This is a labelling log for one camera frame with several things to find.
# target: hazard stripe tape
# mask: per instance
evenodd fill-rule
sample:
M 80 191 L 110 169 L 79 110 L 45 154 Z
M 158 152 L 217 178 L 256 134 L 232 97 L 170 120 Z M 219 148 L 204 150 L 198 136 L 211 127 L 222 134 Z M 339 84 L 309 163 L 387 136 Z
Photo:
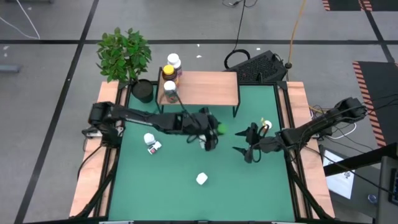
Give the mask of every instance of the hazard stripe tape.
M 361 6 L 361 9 L 365 9 L 367 11 L 373 11 L 373 7 L 370 1 L 368 0 L 363 0 L 363 4 L 362 4 L 362 0 L 358 0 L 359 1 L 359 6 Z
M 330 11 L 329 0 L 322 0 L 322 4 L 326 11 Z
M 354 68 L 356 80 L 359 85 L 359 89 L 361 90 L 362 97 L 364 98 L 364 105 L 368 109 L 368 111 L 370 111 L 368 114 L 368 117 L 371 122 L 373 134 L 376 139 L 377 145 L 379 147 L 386 146 L 387 144 L 384 140 L 384 135 L 383 135 L 383 132 L 381 131 L 380 123 L 376 116 L 376 112 L 372 111 L 374 109 L 373 103 L 371 100 L 371 96 L 369 95 L 369 90 L 368 90 L 368 87 L 366 86 L 366 81 L 363 77 L 363 72 L 362 72 L 359 62 L 357 62 L 357 61 L 353 62 L 353 68 Z

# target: black mat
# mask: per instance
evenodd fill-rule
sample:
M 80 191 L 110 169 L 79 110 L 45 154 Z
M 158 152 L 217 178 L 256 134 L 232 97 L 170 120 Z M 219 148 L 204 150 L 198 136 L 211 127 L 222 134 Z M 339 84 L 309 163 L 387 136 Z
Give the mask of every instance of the black mat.
M 361 0 L 328 0 L 331 11 L 360 11 L 359 1 Z M 364 0 L 362 3 L 367 4 L 364 7 L 370 11 L 398 11 L 397 0 Z
M 358 0 L 329 0 L 331 11 L 360 11 Z
M 368 0 L 373 11 L 398 11 L 397 0 Z
M 398 66 L 384 62 L 358 62 L 363 79 L 366 83 L 373 107 L 388 104 L 397 99 L 390 106 L 376 110 L 376 116 L 386 144 L 398 141 L 398 96 L 379 99 L 380 97 L 398 94 Z

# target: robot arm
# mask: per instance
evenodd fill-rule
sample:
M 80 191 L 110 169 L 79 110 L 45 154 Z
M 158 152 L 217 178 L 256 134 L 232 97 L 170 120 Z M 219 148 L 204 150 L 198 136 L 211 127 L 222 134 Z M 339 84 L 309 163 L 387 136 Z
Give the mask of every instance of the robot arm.
M 244 155 L 246 162 L 251 163 L 254 149 L 268 153 L 272 151 L 277 152 L 282 149 L 301 148 L 307 144 L 314 134 L 335 126 L 340 122 L 355 123 L 362 120 L 365 115 L 365 106 L 363 106 L 358 99 L 350 97 L 341 100 L 334 108 L 328 110 L 322 116 L 298 128 L 283 129 L 277 132 L 275 137 L 260 136 L 260 131 L 257 132 L 257 125 L 252 123 L 247 130 L 235 134 L 238 136 L 246 136 L 246 142 L 249 143 L 250 148 L 245 150 L 234 147 L 234 149 Z
M 152 126 L 165 134 L 205 135 L 212 141 L 214 129 L 219 122 L 210 114 L 208 108 L 202 108 L 199 113 L 163 113 L 153 114 L 145 111 L 129 109 L 111 102 L 94 103 L 88 118 L 88 123 L 97 128 L 103 135 L 103 141 L 120 141 L 118 131 L 113 127 L 116 121 L 129 121 Z M 214 144 L 206 146 L 213 149 Z

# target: black floor line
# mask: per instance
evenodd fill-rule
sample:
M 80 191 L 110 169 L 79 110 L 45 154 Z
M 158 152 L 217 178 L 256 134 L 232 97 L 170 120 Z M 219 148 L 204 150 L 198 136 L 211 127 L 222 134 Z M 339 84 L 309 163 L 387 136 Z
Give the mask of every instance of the black floor line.
M 37 181 L 39 180 L 40 173 L 41 173 L 43 165 L 44 165 L 45 157 L 47 156 L 47 153 L 49 151 L 49 147 L 50 147 L 50 144 L 51 144 L 54 132 L 55 132 L 55 128 L 57 127 L 58 120 L 61 115 L 61 110 L 63 108 L 63 104 L 67 97 L 67 93 L 68 93 L 70 83 L 73 78 L 73 74 L 75 73 L 76 66 L 79 61 L 81 51 L 83 50 L 84 40 L 87 37 L 87 33 L 90 28 L 91 22 L 93 20 L 93 17 L 94 17 L 94 14 L 95 14 L 95 11 L 96 11 L 96 8 L 98 5 L 98 1 L 99 0 L 94 0 L 93 4 L 91 6 L 90 13 L 88 14 L 88 18 L 87 18 L 85 27 L 83 29 L 83 32 L 81 34 L 78 46 L 76 48 L 75 55 L 73 56 L 73 59 L 72 59 L 72 62 L 71 62 L 71 65 L 70 65 L 70 68 L 68 71 L 68 75 L 65 79 L 65 82 L 63 83 L 62 91 L 61 91 L 60 97 L 58 99 L 57 106 L 55 107 L 55 111 L 52 116 L 49 129 L 47 130 L 47 133 L 45 135 L 42 148 L 41 148 L 39 156 L 36 160 L 36 164 L 35 164 L 32 176 L 30 177 L 29 183 L 27 185 L 27 188 L 26 188 L 24 197 L 22 199 L 21 205 L 18 209 L 18 213 L 17 213 L 14 224 L 20 224 L 20 223 L 24 222 L 27 209 L 29 207 L 30 201 L 32 200 L 32 196 L 33 196 L 34 190 L 36 188 Z
M 84 40 L 97 44 L 101 40 Z M 148 40 L 149 44 L 235 44 L 234 39 Z M 0 40 L 0 44 L 79 44 L 80 40 Z M 289 45 L 290 40 L 239 40 L 239 44 Z M 295 45 L 398 45 L 398 40 L 294 40 Z
M 381 43 L 381 49 L 383 50 L 384 56 L 386 56 L 387 62 L 394 63 L 395 60 L 392 57 L 387 44 L 384 42 L 384 38 L 381 35 L 381 32 L 376 24 L 376 21 L 373 18 L 372 12 L 365 10 L 365 13 L 366 13 L 366 17 L 368 17 L 369 23 L 373 29 L 374 34 L 376 35 L 377 40 L 380 41 L 380 43 Z

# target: wooden table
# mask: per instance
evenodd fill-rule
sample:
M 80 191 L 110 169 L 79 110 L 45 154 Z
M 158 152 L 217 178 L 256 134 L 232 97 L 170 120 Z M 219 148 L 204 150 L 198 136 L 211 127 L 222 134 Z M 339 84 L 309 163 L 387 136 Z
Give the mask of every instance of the wooden table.
M 159 88 L 157 89 L 157 104 L 169 103 L 164 97 L 164 79 L 159 72 Z M 233 116 L 239 108 L 238 77 L 236 72 L 190 72 L 184 71 L 178 79 L 178 96 L 185 105 L 220 105 L 233 106 Z
M 294 125 L 296 127 L 301 126 L 311 120 L 310 111 L 307 102 L 307 96 L 305 94 L 304 85 L 302 82 L 288 82 L 288 94 L 290 98 L 290 107 L 292 109 Z M 112 101 L 115 102 L 116 93 L 118 91 L 118 83 L 103 82 L 101 90 L 99 92 L 98 101 Z M 279 91 L 281 100 L 282 114 L 284 116 L 285 126 L 289 127 L 289 120 L 287 116 L 287 110 L 285 106 L 285 99 L 283 91 Z M 121 102 L 124 102 L 126 97 L 126 89 L 123 89 Z M 85 157 L 90 155 L 100 144 L 100 139 L 89 139 L 86 146 Z M 318 150 L 317 141 L 312 139 L 308 142 L 308 147 Z M 75 197 L 73 199 L 72 208 L 70 210 L 70 216 L 79 213 L 87 202 L 91 199 L 92 195 L 98 188 L 100 182 L 101 170 L 104 162 L 105 150 L 99 150 L 99 152 L 90 159 L 86 166 L 84 166 L 80 172 L 80 178 L 77 183 Z M 319 205 L 329 214 L 334 217 L 334 211 L 330 200 L 330 194 L 328 186 L 326 184 L 326 177 L 323 171 L 323 165 L 319 154 L 316 154 L 309 150 L 301 150 L 302 164 L 305 173 L 305 180 L 307 188 L 317 200 Z M 306 218 L 305 205 L 303 196 L 296 187 L 298 206 L 302 218 Z M 101 201 L 101 210 L 99 215 L 106 214 L 106 206 L 108 202 L 109 188 L 103 194 Z

